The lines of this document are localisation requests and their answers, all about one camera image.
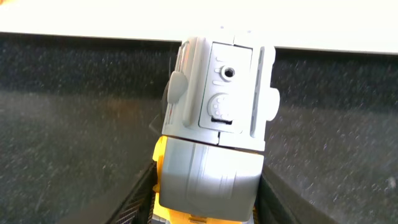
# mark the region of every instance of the granite surface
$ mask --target granite surface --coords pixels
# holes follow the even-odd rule
[[[0,34],[0,223],[55,223],[142,169],[177,49]],[[398,57],[278,50],[272,86],[267,166],[340,223],[397,223]]]

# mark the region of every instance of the toy vehicle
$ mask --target toy vehicle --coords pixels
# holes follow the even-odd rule
[[[154,215],[174,223],[250,219],[261,176],[273,46],[251,34],[194,37],[180,47],[155,147]]]

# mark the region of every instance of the screw hole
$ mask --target screw hole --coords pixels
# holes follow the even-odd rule
[[[224,75],[228,78],[232,78],[235,75],[235,70],[233,70],[233,68],[227,68],[224,71]]]

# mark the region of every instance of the black granite countertop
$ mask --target black granite countertop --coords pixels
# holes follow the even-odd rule
[[[54,223],[143,169],[178,46],[0,34],[0,223]],[[397,223],[398,57],[277,50],[272,86],[270,170],[340,223]]]

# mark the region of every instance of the yellow plastic part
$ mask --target yellow plastic part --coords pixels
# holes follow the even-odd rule
[[[242,224],[241,222],[233,222],[226,220],[218,220],[215,218],[196,217],[183,212],[171,210],[169,208],[162,207],[159,204],[159,191],[160,191],[160,180],[162,178],[162,167],[163,158],[166,150],[167,136],[159,138],[155,145],[154,155],[152,159],[157,162],[157,184],[154,186],[155,205],[153,214],[170,221],[171,224],[185,224],[185,223],[205,223],[205,224]]]

